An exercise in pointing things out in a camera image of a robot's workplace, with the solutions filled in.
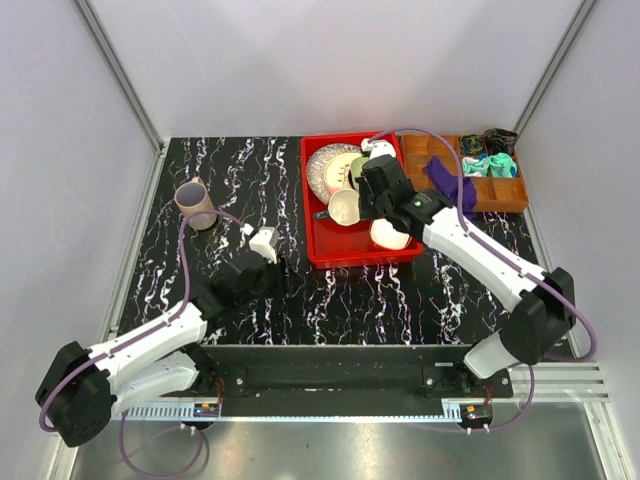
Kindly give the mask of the green panda square dish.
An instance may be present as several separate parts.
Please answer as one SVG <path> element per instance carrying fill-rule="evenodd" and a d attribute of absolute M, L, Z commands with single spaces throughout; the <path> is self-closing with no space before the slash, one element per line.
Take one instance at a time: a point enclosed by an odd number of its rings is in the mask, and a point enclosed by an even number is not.
<path fill-rule="evenodd" d="M 363 165 L 368 161 L 367 157 L 358 156 L 350 164 L 348 179 L 351 187 L 358 191 L 358 178 L 361 176 Z"/>

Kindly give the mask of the dark green mug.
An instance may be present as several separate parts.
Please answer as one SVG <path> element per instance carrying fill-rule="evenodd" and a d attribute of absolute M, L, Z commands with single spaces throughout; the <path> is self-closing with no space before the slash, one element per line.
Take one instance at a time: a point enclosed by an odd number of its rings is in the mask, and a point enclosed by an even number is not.
<path fill-rule="evenodd" d="M 313 215 L 314 220 L 330 218 L 336 224 L 344 227 L 360 222 L 359 194 L 349 188 L 333 193 L 327 204 L 327 209 Z"/>

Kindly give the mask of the speckled grey large plate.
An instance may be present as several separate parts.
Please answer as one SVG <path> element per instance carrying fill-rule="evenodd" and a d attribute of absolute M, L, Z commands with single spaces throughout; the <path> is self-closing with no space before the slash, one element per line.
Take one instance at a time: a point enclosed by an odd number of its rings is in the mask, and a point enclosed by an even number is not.
<path fill-rule="evenodd" d="M 324 170 L 328 162 L 341 153 L 355 152 L 364 156 L 356 145 L 346 143 L 333 143 L 321 147 L 313 153 L 306 166 L 307 183 L 313 194 L 325 205 L 328 204 L 329 190 L 324 181 Z"/>

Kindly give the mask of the iridescent pink cup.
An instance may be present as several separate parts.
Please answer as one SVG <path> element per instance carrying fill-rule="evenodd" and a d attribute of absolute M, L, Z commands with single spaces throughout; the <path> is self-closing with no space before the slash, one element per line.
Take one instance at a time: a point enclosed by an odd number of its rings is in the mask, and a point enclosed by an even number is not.
<path fill-rule="evenodd" d="M 213 203 L 208 189 L 199 177 L 194 177 L 180 185 L 174 194 L 174 201 L 184 217 L 188 217 L 188 225 L 196 231 L 211 228 L 217 221 L 212 213 Z"/>

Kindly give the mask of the pink cream round plate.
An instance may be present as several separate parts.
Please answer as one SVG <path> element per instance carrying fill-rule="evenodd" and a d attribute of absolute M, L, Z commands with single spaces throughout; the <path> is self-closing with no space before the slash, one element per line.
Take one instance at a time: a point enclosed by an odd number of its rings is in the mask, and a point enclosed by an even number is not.
<path fill-rule="evenodd" d="M 361 157 L 355 152 L 341 153 L 334 156 L 324 170 L 324 181 L 329 190 L 329 196 L 343 189 L 353 190 L 349 180 L 352 163 Z"/>

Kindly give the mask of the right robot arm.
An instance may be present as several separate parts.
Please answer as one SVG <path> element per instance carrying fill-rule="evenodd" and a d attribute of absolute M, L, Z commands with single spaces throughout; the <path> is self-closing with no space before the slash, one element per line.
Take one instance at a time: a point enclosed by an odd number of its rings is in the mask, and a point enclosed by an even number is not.
<path fill-rule="evenodd" d="M 454 371 L 460 393 L 476 396 L 498 371 L 537 364 L 574 327 L 573 279 L 568 272 L 547 272 L 518 257 L 468 222 L 437 191 L 415 190 L 392 155 L 370 157 L 357 182 L 362 217 L 383 218 L 395 230 L 448 256 L 510 314 L 507 324 L 471 347 L 464 365 Z"/>

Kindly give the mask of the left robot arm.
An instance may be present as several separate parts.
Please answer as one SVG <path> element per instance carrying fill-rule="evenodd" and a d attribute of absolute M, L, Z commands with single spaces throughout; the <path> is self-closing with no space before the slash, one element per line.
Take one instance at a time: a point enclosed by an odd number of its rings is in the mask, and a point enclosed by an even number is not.
<path fill-rule="evenodd" d="M 287 276 L 283 257 L 245 252 L 156 319 L 88 348 L 63 346 L 35 394 L 40 428 L 77 447 L 140 403 L 176 392 L 208 394 L 217 387 L 217 364 L 201 342 L 249 303 L 286 295 Z"/>

